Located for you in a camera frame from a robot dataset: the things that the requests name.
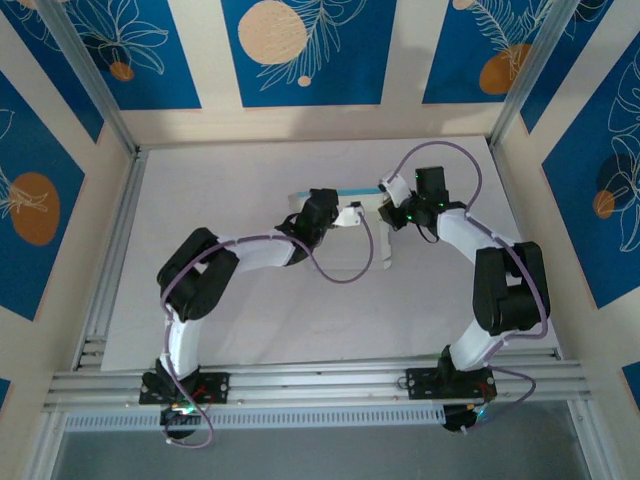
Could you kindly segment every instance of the white platform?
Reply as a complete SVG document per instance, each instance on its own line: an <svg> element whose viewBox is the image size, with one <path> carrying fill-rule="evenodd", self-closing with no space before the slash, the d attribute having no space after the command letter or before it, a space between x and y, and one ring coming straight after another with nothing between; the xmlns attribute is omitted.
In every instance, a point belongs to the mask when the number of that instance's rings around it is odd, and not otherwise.
<svg viewBox="0 0 640 480"><path fill-rule="evenodd" d="M475 216L519 238L482 137L450 139L480 162L484 188ZM211 145L152 150L119 285L103 370L150 367L162 348L156 274L197 227L260 233L289 213L289 194L366 188L423 140ZM452 200L466 202L475 171L454 149L430 147L403 169L442 165ZM338 286L305 265L232 279L206 318L200 363L249 364L438 353L472 318L473 266L453 247L427 244L413 226L392 232L392 265ZM350 272L334 272L350 276ZM530 348L512 342L508 348ZM553 331L537 347L557 346Z"/></svg>

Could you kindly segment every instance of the gray floor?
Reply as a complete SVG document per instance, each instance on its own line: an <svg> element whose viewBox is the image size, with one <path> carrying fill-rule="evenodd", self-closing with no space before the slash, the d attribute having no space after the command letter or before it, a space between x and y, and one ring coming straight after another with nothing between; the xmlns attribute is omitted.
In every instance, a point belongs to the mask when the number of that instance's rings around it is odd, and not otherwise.
<svg viewBox="0 0 640 480"><path fill-rule="evenodd" d="M531 403L467 437L439 426L224 430L213 447L185 451L166 445L159 432L67 434L53 478L569 480L588 474L566 405Z"/></svg>

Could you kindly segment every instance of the white board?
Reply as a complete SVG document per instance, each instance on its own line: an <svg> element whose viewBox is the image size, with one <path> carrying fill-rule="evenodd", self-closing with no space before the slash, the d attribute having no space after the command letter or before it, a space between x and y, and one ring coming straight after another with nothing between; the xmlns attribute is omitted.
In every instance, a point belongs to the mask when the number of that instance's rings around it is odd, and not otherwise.
<svg viewBox="0 0 640 480"><path fill-rule="evenodd" d="M484 188L474 214L518 232L482 137L451 139L477 157ZM148 368L164 319L156 275L200 226L214 234L267 231L289 213L288 195L309 188L366 188L424 140L228 144L152 150L119 285L104 370ZM466 202L476 176L460 152L435 146L403 169L445 167L452 200ZM202 365L304 362L438 353L472 319L473 266L453 247L427 244L413 226L391 235L392 265L338 286L305 265L234 277L206 317ZM348 276L350 272L335 272ZM531 347L522 342L515 348ZM552 334L536 346L556 345Z"/></svg>

